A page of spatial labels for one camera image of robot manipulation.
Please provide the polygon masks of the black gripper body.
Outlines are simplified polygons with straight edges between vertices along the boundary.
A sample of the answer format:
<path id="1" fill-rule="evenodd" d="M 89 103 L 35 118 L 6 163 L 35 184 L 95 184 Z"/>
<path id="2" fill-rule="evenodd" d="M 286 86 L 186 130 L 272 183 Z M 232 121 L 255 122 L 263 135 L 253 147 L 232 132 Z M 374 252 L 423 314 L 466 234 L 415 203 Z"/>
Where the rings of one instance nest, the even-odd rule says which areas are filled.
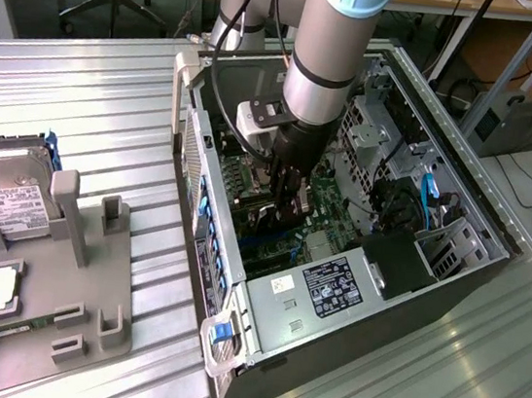
<path id="1" fill-rule="evenodd" d="M 329 136 L 329 125 L 294 121 L 279 126 L 273 140 L 270 179 L 276 181 L 282 175 L 308 178 L 322 158 Z"/>

